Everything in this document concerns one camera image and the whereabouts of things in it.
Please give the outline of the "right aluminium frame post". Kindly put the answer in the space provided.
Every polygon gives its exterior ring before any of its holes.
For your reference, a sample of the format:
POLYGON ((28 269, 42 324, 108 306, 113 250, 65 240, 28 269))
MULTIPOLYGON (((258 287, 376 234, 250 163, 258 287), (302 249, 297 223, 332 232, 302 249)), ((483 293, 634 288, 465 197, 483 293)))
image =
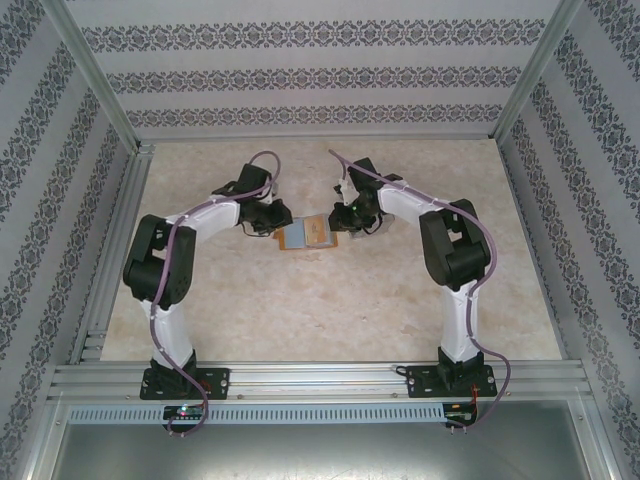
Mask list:
POLYGON ((564 37, 583 1, 559 0, 491 133, 491 137, 498 146, 505 142, 529 95, 544 73, 553 52, 564 37))

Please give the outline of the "aluminium frame post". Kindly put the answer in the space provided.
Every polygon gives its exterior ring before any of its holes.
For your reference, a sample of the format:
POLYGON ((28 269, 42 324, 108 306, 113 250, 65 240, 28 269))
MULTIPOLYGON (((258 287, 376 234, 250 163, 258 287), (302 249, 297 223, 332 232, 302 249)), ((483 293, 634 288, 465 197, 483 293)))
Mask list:
POLYGON ((140 140, 65 0, 39 0, 129 153, 140 140))
POLYGON ((544 73, 553 52, 564 37, 583 1, 559 0, 491 133, 491 137, 498 146, 505 142, 529 95, 544 73))

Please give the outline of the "orange card holder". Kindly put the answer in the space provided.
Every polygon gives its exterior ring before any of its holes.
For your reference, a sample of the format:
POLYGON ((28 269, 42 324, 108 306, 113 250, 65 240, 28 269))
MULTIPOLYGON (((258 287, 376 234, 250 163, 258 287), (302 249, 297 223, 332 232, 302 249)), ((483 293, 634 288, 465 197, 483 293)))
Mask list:
POLYGON ((305 234, 303 221, 306 217, 297 217, 293 219, 293 222, 288 225, 280 237, 273 237, 279 242, 279 249, 282 251, 288 250, 321 250, 328 248, 335 248, 338 246, 338 237, 336 232, 332 232, 328 223, 327 214, 317 214, 325 217, 325 225, 328 234, 328 241, 322 248, 309 248, 305 244, 305 234))

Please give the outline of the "left aluminium frame post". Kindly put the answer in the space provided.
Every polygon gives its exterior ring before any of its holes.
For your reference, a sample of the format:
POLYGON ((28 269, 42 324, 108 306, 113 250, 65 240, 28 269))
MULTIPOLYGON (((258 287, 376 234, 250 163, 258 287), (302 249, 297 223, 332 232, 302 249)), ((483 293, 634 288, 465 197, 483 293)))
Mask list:
POLYGON ((65 0, 39 0, 129 153, 140 140, 65 0))

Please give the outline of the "grey metal sheet panel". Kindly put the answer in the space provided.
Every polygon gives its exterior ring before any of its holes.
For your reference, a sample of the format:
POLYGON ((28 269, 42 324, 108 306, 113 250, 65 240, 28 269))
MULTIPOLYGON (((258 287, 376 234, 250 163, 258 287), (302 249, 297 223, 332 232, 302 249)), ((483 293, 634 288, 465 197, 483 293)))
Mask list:
POLYGON ((73 425, 53 480, 590 480, 573 435, 434 424, 206 427, 73 425))

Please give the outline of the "aluminium side rail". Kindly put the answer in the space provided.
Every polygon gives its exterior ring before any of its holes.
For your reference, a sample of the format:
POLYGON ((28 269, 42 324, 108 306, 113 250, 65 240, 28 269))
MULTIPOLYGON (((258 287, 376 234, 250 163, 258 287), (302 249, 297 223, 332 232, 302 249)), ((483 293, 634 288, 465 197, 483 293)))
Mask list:
POLYGON ((92 277, 69 363, 98 360, 121 282, 127 248, 139 211, 156 146, 143 143, 124 171, 103 248, 92 277))

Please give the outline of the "aluminium mounting rail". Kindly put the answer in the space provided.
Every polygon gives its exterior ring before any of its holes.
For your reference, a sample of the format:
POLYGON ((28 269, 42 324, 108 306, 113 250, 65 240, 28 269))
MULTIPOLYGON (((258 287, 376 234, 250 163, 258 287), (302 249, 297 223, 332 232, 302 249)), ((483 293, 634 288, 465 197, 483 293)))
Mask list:
MULTIPOLYGON (((384 362, 207 362, 227 368, 229 403, 363 403, 409 402, 406 379, 396 365, 384 362)), ((511 376, 491 364, 495 383, 506 385, 504 401, 576 400, 591 398, 592 386, 576 360, 516 361, 511 376)), ((46 401, 67 404, 139 402, 146 365, 142 362, 98 361, 54 369, 46 401)))

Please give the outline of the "aluminium back frame bar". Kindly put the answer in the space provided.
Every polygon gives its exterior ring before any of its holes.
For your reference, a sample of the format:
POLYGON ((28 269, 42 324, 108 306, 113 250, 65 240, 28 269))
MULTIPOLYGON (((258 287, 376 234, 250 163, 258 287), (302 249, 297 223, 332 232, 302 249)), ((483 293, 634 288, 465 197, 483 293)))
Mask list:
POLYGON ((171 143, 224 143, 224 142, 341 142, 341 141, 478 141, 492 139, 489 134, 473 133, 422 133, 422 134, 269 134, 269 135, 232 135, 200 137, 147 137, 139 140, 141 145, 171 143))

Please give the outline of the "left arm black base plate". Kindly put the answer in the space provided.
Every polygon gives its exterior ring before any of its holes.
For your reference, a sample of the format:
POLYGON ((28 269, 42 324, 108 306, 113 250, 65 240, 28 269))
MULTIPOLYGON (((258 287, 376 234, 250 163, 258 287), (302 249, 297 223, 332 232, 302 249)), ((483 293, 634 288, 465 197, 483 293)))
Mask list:
MULTIPOLYGON (((226 400, 230 371, 224 368, 197 368, 191 377, 205 391, 208 400, 226 400)), ((144 371, 139 397, 142 400, 202 400, 200 391, 175 370, 144 371)))

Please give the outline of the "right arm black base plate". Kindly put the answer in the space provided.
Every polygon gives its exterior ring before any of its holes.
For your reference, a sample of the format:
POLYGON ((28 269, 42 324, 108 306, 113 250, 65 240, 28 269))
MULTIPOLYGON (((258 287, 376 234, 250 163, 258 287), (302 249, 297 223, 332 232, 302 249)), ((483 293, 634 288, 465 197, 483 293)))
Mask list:
POLYGON ((470 379, 459 381, 452 388, 445 385, 436 366, 415 365, 396 368, 397 373, 401 370, 404 370, 410 398, 471 397, 473 387, 480 398, 494 398, 498 393, 493 369, 488 365, 483 366, 480 372, 470 379))

